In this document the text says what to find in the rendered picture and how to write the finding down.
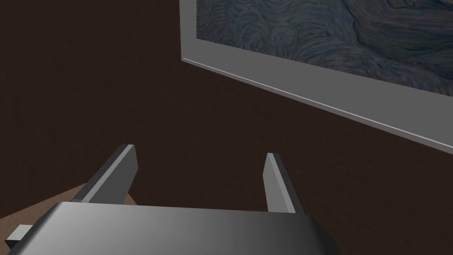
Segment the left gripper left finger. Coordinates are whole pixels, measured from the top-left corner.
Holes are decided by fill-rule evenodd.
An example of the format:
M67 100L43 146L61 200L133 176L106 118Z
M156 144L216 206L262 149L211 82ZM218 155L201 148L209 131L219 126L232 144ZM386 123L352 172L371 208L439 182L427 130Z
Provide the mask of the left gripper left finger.
M121 205L126 199L137 170L135 146L121 145L71 202Z

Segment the grey framed swirl painting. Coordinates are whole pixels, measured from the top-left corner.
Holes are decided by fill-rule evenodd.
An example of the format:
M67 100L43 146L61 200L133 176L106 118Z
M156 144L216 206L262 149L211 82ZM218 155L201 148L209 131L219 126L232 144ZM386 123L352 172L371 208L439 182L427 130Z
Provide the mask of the grey framed swirl painting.
M180 0L184 62L453 154L453 0Z

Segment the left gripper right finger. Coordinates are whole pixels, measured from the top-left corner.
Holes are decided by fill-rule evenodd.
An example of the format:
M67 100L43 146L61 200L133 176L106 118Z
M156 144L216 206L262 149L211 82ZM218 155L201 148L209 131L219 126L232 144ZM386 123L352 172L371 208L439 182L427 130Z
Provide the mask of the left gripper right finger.
M267 153L263 182L269 212L305 213L280 154Z

